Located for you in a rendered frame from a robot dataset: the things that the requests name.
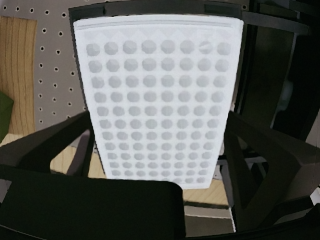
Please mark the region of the white multi-well plate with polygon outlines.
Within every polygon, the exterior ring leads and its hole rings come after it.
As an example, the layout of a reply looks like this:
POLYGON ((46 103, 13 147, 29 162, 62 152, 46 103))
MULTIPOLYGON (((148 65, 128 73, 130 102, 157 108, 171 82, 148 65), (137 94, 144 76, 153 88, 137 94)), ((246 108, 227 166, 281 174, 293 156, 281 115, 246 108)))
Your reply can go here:
POLYGON ((73 23, 107 178, 209 188, 230 110, 243 20, 153 13, 73 23))

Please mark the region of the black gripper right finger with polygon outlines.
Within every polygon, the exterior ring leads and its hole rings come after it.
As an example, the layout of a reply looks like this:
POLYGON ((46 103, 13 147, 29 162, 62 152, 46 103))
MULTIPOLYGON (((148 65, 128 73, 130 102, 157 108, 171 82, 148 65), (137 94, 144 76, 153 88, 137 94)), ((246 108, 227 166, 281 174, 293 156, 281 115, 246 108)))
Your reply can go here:
POLYGON ((320 185, 320 148, 314 145, 232 110, 228 111, 223 142, 238 232, 256 229, 276 205, 310 197, 320 185), (268 173, 260 187, 237 136, 268 163, 268 173))

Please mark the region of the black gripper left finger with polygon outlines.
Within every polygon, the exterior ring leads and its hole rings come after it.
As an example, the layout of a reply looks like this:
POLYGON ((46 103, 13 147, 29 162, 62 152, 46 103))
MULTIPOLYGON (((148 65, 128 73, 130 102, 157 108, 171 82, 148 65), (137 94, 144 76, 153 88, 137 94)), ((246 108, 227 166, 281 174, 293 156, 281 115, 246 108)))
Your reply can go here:
POLYGON ((95 142, 89 110, 0 146, 0 164, 51 173, 51 161, 80 135, 74 158, 65 175, 88 177, 95 142))

